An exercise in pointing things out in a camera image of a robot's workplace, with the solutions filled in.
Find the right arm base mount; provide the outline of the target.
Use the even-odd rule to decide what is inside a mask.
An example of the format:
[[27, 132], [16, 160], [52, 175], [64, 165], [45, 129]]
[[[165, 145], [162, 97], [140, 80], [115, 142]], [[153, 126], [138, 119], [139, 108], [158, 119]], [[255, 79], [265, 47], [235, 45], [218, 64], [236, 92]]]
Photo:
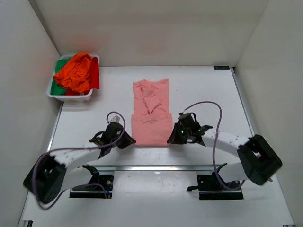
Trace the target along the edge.
[[218, 181], [213, 166], [191, 165], [185, 167], [186, 171], [194, 171], [197, 175], [197, 183], [187, 187], [187, 192], [197, 191], [199, 200], [243, 200], [244, 196], [240, 181], [224, 183], [231, 190], [225, 189]]

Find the pink t shirt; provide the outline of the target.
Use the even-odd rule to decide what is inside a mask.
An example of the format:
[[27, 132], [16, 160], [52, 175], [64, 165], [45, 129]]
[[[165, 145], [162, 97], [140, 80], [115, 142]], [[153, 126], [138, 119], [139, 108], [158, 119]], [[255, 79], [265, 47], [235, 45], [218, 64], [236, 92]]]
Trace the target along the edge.
[[169, 80], [133, 83], [132, 137], [138, 146], [167, 146], [173, 119], [169, 110]]

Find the blue table label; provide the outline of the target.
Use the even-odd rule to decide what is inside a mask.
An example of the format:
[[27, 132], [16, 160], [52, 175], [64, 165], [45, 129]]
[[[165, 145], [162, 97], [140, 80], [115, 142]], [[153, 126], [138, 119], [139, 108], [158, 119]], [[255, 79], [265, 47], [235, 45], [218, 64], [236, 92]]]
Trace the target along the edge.
[[214, 70], [230, 70], [229, 66], [213, 66]]

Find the orange t shirt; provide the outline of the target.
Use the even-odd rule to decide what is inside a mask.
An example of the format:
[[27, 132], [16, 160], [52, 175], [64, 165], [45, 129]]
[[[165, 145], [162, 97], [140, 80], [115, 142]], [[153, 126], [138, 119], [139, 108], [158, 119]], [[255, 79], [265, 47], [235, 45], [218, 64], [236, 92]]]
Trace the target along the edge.
[[92, 57], [80, 52], [74, 55], [53, 78], [64, 89], [82, 93], [90, 90], [89, 68]]

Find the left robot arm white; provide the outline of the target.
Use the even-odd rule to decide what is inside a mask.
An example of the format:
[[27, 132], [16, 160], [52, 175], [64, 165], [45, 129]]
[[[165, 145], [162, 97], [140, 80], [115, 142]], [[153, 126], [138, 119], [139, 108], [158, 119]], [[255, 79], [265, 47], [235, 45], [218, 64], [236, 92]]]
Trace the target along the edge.
[[38, 202], [48, 204], [63, 191], [85, 184], [94, 188], [99, 183], [97, 169], [90, 165], [109, 154], [111, 149], [136, 143], [117, 122], [110, 122], [104, 131], [96, 133], [88, 148], [64, 148], [44, 153], [36, 161], [23, 181], [23, 186], [35, 195]]

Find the red t shirt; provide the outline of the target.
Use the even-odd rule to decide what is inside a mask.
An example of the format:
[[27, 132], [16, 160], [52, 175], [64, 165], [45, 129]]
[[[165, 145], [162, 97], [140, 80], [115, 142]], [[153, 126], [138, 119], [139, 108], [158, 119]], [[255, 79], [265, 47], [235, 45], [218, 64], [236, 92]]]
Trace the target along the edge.
[[72, 91], [70, 88], [66, 91], [66, 96], [81, 96], [81, 95], [87, 95], [90, 90], [92, 89], [99, 89], [100, 88], [100, 81], [99, 81], [99, 62], [97, 57], [93, 57], [90, 68], [89, 68], [89, 79], [90, 79], [90, 89], [79, 93]]

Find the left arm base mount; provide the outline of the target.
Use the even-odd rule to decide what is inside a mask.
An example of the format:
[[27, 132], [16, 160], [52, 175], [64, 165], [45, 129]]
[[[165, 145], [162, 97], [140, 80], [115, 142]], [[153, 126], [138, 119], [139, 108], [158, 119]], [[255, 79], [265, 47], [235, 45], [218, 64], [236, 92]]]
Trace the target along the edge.
[[114, 186], [113, 171], [99, 171], [93, 166], [84, 166], [92, 177], [87, 184], [76, 186], [70, 190], [70, 198], [111, 199]]

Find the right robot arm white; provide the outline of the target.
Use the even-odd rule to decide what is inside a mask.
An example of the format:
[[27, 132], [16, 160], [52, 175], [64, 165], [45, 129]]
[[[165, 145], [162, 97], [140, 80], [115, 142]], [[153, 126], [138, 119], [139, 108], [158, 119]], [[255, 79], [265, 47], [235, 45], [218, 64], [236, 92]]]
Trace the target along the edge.
[[216, 169], [212, 177], [213, 186], [224, 189], [229, 182], [250, 180], [256, 185], [264, 185], [283, 165], [282, 160], [261, 135], [240, 137], [216, 131], [210, 125], [201, 126], [195, 113], [179, 115], [174, 124], [168, 144], [199, 144], [219, 149], [234, 155], [239, 162]]

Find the green t shirt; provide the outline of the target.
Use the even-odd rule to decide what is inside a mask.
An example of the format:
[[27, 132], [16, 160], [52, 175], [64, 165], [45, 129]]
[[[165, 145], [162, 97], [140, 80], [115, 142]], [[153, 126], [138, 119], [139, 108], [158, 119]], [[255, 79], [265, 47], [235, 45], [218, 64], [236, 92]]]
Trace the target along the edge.
[[[70, 60], [71, 58], [68, 59], [59, 59], [57, 61], [57, 64], [55, 66], [55, 73], [58, 73]], [[55, 81], [55, 79], [53, 78], [52, 80], [52, 84], [51, 84], [51, 91], [50, 94], [53, 96], [61, 96], [61, 95], [65, 95], [65, 93], [67, 92], [67, 89], [63, 88], [62, 86], [58, 85]]]

